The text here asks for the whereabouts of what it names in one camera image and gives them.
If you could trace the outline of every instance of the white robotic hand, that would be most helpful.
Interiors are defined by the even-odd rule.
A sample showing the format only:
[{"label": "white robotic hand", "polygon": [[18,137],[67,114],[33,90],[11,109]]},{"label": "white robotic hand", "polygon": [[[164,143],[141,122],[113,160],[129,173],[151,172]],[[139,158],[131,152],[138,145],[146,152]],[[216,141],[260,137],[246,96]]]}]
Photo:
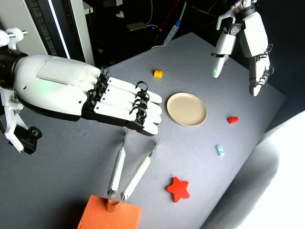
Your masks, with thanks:
[{"label": "white robotic hand", "polygon": [[42,136],[18,115],[23,106],[59,119],[77,121],[82,117],[126,126],[148,136],[158,134],[162,109],[157,104],[162,98],[148,91],[146,82],[134,85],[109,77],[108,68],[100,70],[49,55],[28,56],[13,47],[0,50],[0,64],[5,136],[19,152],[33,153]]},{"label": "white robotic hand", "polygon": [[227,13],[219,16],[217,30],[220,29],[223,19],[231,17],[233,21],[223,27],[216,50],[212,53],[215,58],[213,77],[217,78],[232,53],[236,36],[239,37],[244,56],[249,58],[249,90],[253,96],[258,95],[274,71],[269,61],[272,45],[268,45],[264,24],[255,4],[256,0],[240,0]]}]

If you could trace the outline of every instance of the beige plate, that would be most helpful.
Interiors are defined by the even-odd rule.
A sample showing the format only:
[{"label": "beige plate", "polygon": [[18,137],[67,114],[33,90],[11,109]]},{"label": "beige plate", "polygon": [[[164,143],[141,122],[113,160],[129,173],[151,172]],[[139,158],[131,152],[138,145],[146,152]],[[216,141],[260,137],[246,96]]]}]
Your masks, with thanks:
[{"label": "beige plate", "polygon": [[203,102],[189,93],[172,95],[167,101],[167,111],[173,120],[185,126],[200,125],[207,116]]}]

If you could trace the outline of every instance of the star-shaped object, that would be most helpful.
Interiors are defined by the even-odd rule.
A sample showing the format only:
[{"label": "star-shaped object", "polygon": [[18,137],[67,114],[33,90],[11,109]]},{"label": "star-shaped object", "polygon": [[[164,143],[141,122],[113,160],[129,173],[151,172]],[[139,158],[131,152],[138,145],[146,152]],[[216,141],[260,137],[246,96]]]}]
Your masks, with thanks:
[{"label": "star-shaped object", "polygon": [[181,198],[189,198],[190,194],[187,192],[186,188],[188,186],[188,181],[180,181],[178,177],[173,178],[173,184],[169,185],[166,190],[173,195],[173,201],[178,202]]}]

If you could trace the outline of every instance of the light blue lego brick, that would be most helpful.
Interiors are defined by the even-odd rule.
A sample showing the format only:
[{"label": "light blue lego brick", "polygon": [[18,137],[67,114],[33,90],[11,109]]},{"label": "light blue lego brick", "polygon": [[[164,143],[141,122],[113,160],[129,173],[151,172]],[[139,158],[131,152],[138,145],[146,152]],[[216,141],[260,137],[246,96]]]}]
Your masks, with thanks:
[{"label": "light blue lego brick", "polygon": [[224,148],[222,146],[216,146],[217,152],[219,156],[224,156]]}]

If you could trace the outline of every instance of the orange toy block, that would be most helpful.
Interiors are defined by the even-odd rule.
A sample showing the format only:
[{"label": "orange toy block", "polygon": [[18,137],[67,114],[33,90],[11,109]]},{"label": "orange toy block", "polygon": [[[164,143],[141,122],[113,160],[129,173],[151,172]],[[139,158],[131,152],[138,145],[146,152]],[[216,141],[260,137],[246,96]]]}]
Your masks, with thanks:
[{"label": "orange toy block", "polygon": [[109,212],[107,199],[91,195],[77,229],[136,229],[140,214],[140,207],[126,203]]},{"label": "orange toy block", "polygon": [[157,78],[162,78],[163,72],[161,70],[154,70],[153,76]]}]

